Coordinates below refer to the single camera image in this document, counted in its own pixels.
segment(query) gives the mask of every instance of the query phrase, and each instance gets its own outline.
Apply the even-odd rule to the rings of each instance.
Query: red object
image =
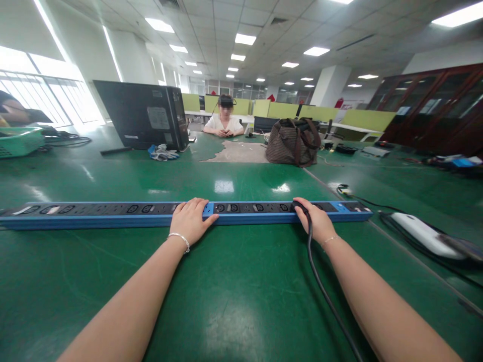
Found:
[[[344,98],[339,98],[339,100],[336,103],[335,108],[340,108],[342,107],[342,104],[344,103]]]

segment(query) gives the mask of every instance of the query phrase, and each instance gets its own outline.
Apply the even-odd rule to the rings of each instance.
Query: green basket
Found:
[[[2,127],[0,133],[0,158],[28,155],[45,144],[40,127]]]

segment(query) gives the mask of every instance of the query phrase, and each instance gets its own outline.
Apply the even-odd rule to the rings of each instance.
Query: ceiling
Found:
[[[332,65],[353,68],[347,84],[377,87],[383,77],[400,74],[415,53],[483,36],[483,21],[453,29],[430,24],[432,20],[479,0],[354,0],[343,5],[330,0],[178,0],[179,10],[167,0],[63,0],[111,30],[130,31],[147,42],[148,49],[179,73],[189,76],[198,63],[201,77],[227,80],[228,67],[239,68],[235,80],[280,85],[291,81],[298,89]],[[286,19],[271,25],[273,19]],[[144,18],[170,24],[174,34],[154,30]],[[235,44],[237,33],[257,36],[253,46]],[[366,36],[345,49],[340,49]],[[169,44],[185,46],[188,54],[174,52]],[[330,52],[304,55],[318,46]],[[246,55],[244,62],[231,54]],[[296,68],[286,68],[285,62]],[[357,76],[377,74],[361,80]]]

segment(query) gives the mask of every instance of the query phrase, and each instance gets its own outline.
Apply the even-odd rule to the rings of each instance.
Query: bracelet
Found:
[[[170,236],[179,236],[180,238],[182,238],[182,239],[185,241],[185,243],[186,243],[186,251],[185,251],[185,254],[187,254],[187,253],[189,253],[189,252],[190,252],[190,243],[188,242],[188,240],[186,240],[186,238],[185,238],[183,235],[178,234],[178,233],[171,233],[171,234],[169,234],[169,235],[168,235],[168,238],[169,238]]]
[[[336,235],[336,236],[333,236],[329,239],[327,239],[326,241],[324,241],[323,243],[320,244],[320,246],[324,246],[325,244],[327,244],[329,241],[331,240],[334,240],[334,239],[342,239],[339,235]]]

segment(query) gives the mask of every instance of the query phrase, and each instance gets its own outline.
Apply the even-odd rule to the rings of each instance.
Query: person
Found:
[[[324,211],[305,199],[294,200],[307,208],[313,238],[329,256],[349,306],[379,360],[461,361],[438,333],[336,234]],[[195,244],[218,218],[214,214],[202,220],[207,203],[195,198],[176,207],[171,236],[88,323],[59,362],[143,359],[178,263],[188,245]],[[307,217],[300,207],[295,210],[307,232]]]
[[[0,90],[0,119],[10,126],[24,126],[32,123],[24,106],[12,95]]]
[[[233,97],[222,95],[218,98],[218,114],[211,116],[203,128],[203,132],[217,135],[218,137],[233,137],[243,134],[245,131],[240,122],[231,117],[233,113]]]

